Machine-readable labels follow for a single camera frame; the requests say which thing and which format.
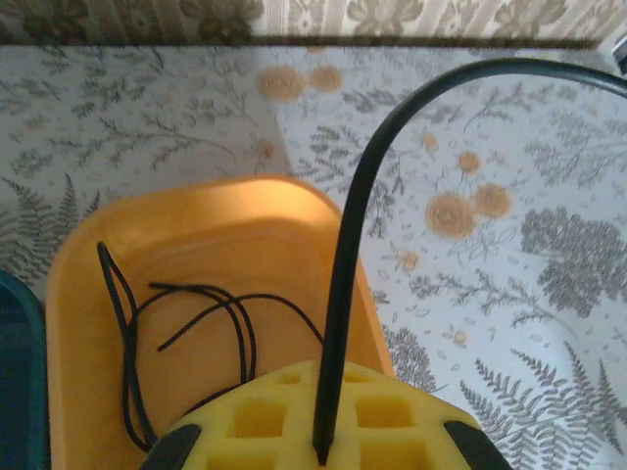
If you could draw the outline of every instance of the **black cable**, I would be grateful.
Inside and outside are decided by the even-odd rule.
[[[202,286],[204,287],[206,290],[211,291],[211,290],[218,290],[218,291],[223,291],[220,288],[215,288],[214,286]],[[154,296],[152,296],[151,298],[149,298],[146,302],[144,302],[139,309],[136,311],[136,314],[131,315],[131,320],[129,322],[129,329],[136,331],[137,330],[137,321],[138,321],[138,317],[139,314],[146,309],[148,306],[150,306],[151,304],[153,304],[155,301],[173,294],[175,292],[182,292],[182,289],[179,289],[177,287],[174,288],[170,288],[167,290],[164,290]],[[229,293],[227,293],[226,291],[223,291],[229,298],[234,299],[232,295],[230,295]],[[216,302],[221,302],[222,303],[222,299],[218,296],[216,296],[215,294],[213,294],[212,292],[208,292],[208,293],[204,293],[204,295],[206,295],[207,297],[210,297],[212,300],[216,301]],[[210,400],[213,400],[214,398],[217,398],[221,395],[223,395],[224,393],[232,390],[234,387],[239,387],[240,385],[242,385],[243,383],[247,382],[247,377],[246,377],[246,351],[245,351],[245,345],[244,345],[244,336],[242,334],[242,329],[241,326],[239,324],[239,321],[237,319],[237,316],[235,315],[235,312],[233,311],[233,309],[230,307],[230,305],[225,305],[224,306],[227,310],[227,312],[229,313],[229,316],[231,318],[231,320],[233,321],[233,326],[235,327],[235,332],[237,335],[237,344],[238,344],[238,349],[239,349],[239,357],[240,357],[240,384],[237,384],[236,386],[233,387],[228,387],[226,389],[220,390],[219,392],[212,394],[211,396],[209,396],[207,399],[203,399],[201,402],[205,403],[205,402],[209,402]],[[242,310],[242,313],[245,317],[248,317],[248,313],[246,312],[245,309]],[[254,333],[252,332],[252,329],[250,331],[250,336],[253,338],[251,346],[252,347],[256,347],[255,346],[255,340],[254,340]],[[252,357],[256,357],[257,356],[257,352],[255,350],[253,350],[254,353],[252,354]],[[129,386],[128,383],[128,377],[127,377],[127,373],[126,373],[126,368],[124,368],[123,371],[123,377],[122,377],[122,415],[124,418],[124,426],[126,428],[127,433],[129,434],[129,436],[131,437],[131,439],[133,440],[133,442],[142,450],[144,451],[148,451],[150,450],[150,445],[148,445],[145,442],[141,442],[141,440],[139,440],[139,438],[137,437],[137,434],[135,433],[135,430],[133,428],[132,422],[130,420],[130,414],[129,414],[129,394],[131,393],[131,388]],[[192,409],[196,409],[198,407],[198,405],[194,405],[192,407]]]
[[[100,265],[102,267],[102,272],[105,277],[105,283],[107,284],[107,290],[109,291],[111,303],[113,304],[114,311],[116,313],[118,327],[120,328],[121,340],[124,349],[124,366],[127,371],[128,383],[131,389],[133,401],[135,403],[135,409],[137,410],[139,423],[142,432],[144,433],[146,444],[148,446],[152,446],[157,441],[157,435],[155,434],[153,427],[150,424],[150,420],[148,419],[148,415],[146,414],[146,408],[144,407],[143,398],[141,396],[141,388],[139,386],[139,379],[137,378],[137,368],[135,366],[134,342],[132,341],[132,336],[130,335],[128,327],[126,325],[124,310],[121,305],[118,290],[116,289],[116,282],[114,280],[114,277],[112,276],[112,271],[118,277],[118,280],[122,284],[122,287],[126,294],[128,295],[130,293],[130,296],[128,296],[128,300],[130,302],[132,311],[136,311],[136,304],[134,303],[134,298],[132,297],[130,287],[126,283],[124,277],[121,275],[120,270],[116,266],[116,263],[113,261],[105,244],[102,242],[98,242],[97,250]]]
[[[186,289],[187,288],[187,286],[179,286],[179,287],[182,288],[182,289]],[[282,297],[275,296],[274,294],[246,294],[244,296],[236,297],[236,298],[234,298],[231,301],[225,301],[225,302],[222,302],[220,304],[213,305],[210,308],[207,308],[207,309],[201,311],[198,315],[196,315],[194,318],[189,320],[181,329],[179,329],[176,333],[174,333],[174,335],[172,335],[171,338],[169,338],[167,341],[165,341],[163,344],[161,344],[157,348],[157,351],[160,352],[160,351],[163,351],[163,350],[169,348],[176,340],[178,340],[181,336],[183,336],[187,331],[189,331],[189,329],[191,329],[196,323],[198,323],[200,320],[202,320],[209,313],[211,313],[211,312],[213,312],[215,310],[218,310],[220,308],[223,308],[223,307],[227,306],[228,304],[230,304],[232,302],[249,301],[249,300],[252,300],[252,299],[268,299],[268,300],[277,301],[277,302],[280,302],[282,304],[285,304],[285,305],[289,306],[290,308],[295,310],[298,313],[298,315],[305,321],[307,326],[309,326],[310,330],[312,330],[312,333],[315,335],[315,337],[321,343],[323,342],[322,335],[317,330],[317,328],[315,328],[314,323],[305,315],[305,313],[302,310],[300,310],[296,305],[294,305],[293,303],[291,303],[287,299],[283,299]]]
[[[139,385],[139,379],[137,376],[137,367],[136,367],[136,351],[137,351],[137,332],[138,332],[138,321],[139,315],[143,311],[145,311],[148,306],[151,306],[154,302],[163,299],[168,295],[172,295],[178,292],[187,292],[202,295],[210,298],[214,302],[215,305],[205,308],[201,311],[194,319],[189,321],[185,326],[183,326],[172,338],[166,340],[166,342],[158,348],[158,351],[162,351],[166,349],[168,346],[173,344],[177,339],[179,339],[184,333],[189,331],[198,321],[204,318],[209,313],[214,311],[218,311],[220,309],[226,309],[229,313],[231,320],[233,321],[233,326],[237,335],[237,342],[239,348],[239,356],[240,356],[240,383],[229,386],[225,389],[222,389],[218,392],[215,392],[205,399],[202,399],[195,405],[193,405],[189,410],[185,412],[185,414],[199,408],[200,406],[210,402],[211,400],[215,400],[218,397],[230,392],[231,390],[236,389],[237,387],[249,382],[255,378],[255,374],[257,371],[257,339],[255,337],[255,332],[253,329],[253,324],[248,314],[246,308],[243,306],[243,302],[251,300],[251,299],[266,299],[272,300],[276,302],[280,302],[284,305],[292,308],[309,326],[309,328],[313,331],[316,338],[322,343],[322,336],[319,331],[315,328],[315,325],[310,321],[310,319],[305,315],[305,313],[298,308],[295,304],[288,301],[287,299],[283,299],[280,296],[276,296],[274,294],[249,294],[239,297],[234,297],[229,292],[220,287],[210,286],[205,284],[191,284],[191,285],[178,285],[178,284],[169,284],[169,283],[150,283],[149,287],[153,289],[159,289],[161,292],[158,292],[154,296],[147,299],[142,305],[137,306],[137,303],[134,299],[132,290],[130,286],[124,279],[124,276],[121,273],[121,270],[118,268],[116,263],[113,260],[113,257],[107,250],[107,247],[103,242],[98,243],[98,257],[100,259],[101,267],[103,270],[103,275],[105,277],[105,282],[107,284],[107,289],[109,291],[109,295],[111,297],[112,304],[114,306],[114,312],[116,314],[116,319],[118,321],[118,326],[120,328],[121,337],[122,337],[122,345],[123,345],[123,372],[122,372],[122,415],[124,420],[124,427],[126,428],[126,432],[130,436],[133,443],[138,446],[140,449],[148,452],[152,445],[155,443],[157,436],[155,435],[152,425],[148,419],[148,415],[146,413],[146,409],[144,407],[143,399],[141,396],[141,389]],[[116,289],[116,284],[112,276],[112,272],[116,275],[118,280],[121,283],[122,289],[124,290],[128,303],[130,306],[130,318],[128,323],[126,323],[123,307],[121,305],[120,297],[118,295],[118,291]],[[250,342],[250,360],[251,366],[250,369],[247,370],[246,364],[246,346],[244,343],[244,336],[241,325],[239,323],[239,319],[237,314],[232,306],[235,306],[236,309],[239,310],[243,320],[244,325],[247,329],[247,333],[249,336]],[[134,425],[130,416],[130,399],[133,399],[133,403],[137,410],[137,417],[139,420],[139,425],[141,431],[144,435],[142,439],[134,429]]]
[[[468,81],[504,74],[562,78],[627,98],[627,81],[602,71],[534,59],[495,59],[440,75],[414,91],[383,120],[363,150],[355,171],[335,250],[313,418],[313,448],[320,465],[326,464],[333,444],[360,239],[368,199],[381,162],[399,132],[427,104]]]
[[[164,292],[169,292],[169,293],[179,291],[179,292],[190,292],[194,294],[200,294],[202,296],[213,299],[214,301],[218,302],[218,305],[226,309],[230,309],[230,305],[235,304],[240,314],[244,318],[244,323],[246,325],[246,329],[248,330],[248,340],[250,342],[250,349],[251,349],[251,368],[248,373],[248,380],[251,381],[255,378],[255,373],[257,372],[257,339],[255,338],[255,330],[253,329],[253,323],[251,322],[251,317],[246,311],[246,308],[244,308],[242,303],[238,300],[238,298],[233,297],[229,292],[225,291],[224,289],[221,289],[220,287],[208,286],[206,284],[177,285],[177,284],[169,284],[169,283],[163,283],[163,282],[151,282],[149,284],[149,287],[153,289],[163,289]],[[213,292],[217,292],[220,295],[226,297],[226,301],[224,301],[220,297],[213,294]],[[157,349],[157,351],[160,352],[163,349],[164,349],[163,345],[161,345]],[[246,353],[245,353],[245,348],[244,348],[244,378],[242,379],[242,383],[245,381],[246,381]]]

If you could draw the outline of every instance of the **wallpaper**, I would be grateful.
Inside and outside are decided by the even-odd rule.
[[[0,0],[0,42],[250,44],[397,40],[601,45],[627,33],[624,0]]]
[[[398,25],[354,5],[363,28]],[[0,266],[43,299],[92,212],[229,176],[290,174],[341,207],[400,100],[501,55],[613,71],[592,52],[2,48]],[[515,469],[627,468],[626,137],[617,97],[484,79],[413,118],[376,180],[361,253],[398,376],[471,412]]]

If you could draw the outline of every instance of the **floral tablecloth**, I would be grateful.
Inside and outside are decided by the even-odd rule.
[[[399,100],[516,54],[613,70],[592,52],[2,48],[0,265],[43,298],[91,212],[231,175],[342,205]],[[399,377],[472,412],[515,469],[627,468],[626,110],[539,77],[464,85],[412,120],[371,197],[362,259]]]

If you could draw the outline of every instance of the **orange plastic container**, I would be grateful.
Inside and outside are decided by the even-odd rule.
[[[139,303],[151,281],[206,283],[233,295],[273,293],[299,306],[319,331],[340,212],[322,193],[283,177],[176,189],[111,204],[83,222],[53,264],[46,300],[53,470],[136,470],[145,455],[123,427],[122,347],[96,253],[104,241]],[[347,359],[394,375],[359,266]],[[186,409],[239,381],[233,325],[210,315],[157,352],[208,300],[176,294],[139,321],[142,395],[161,435]],[[293,311],[246,302],[259,375],[319,357],[321,346]]]

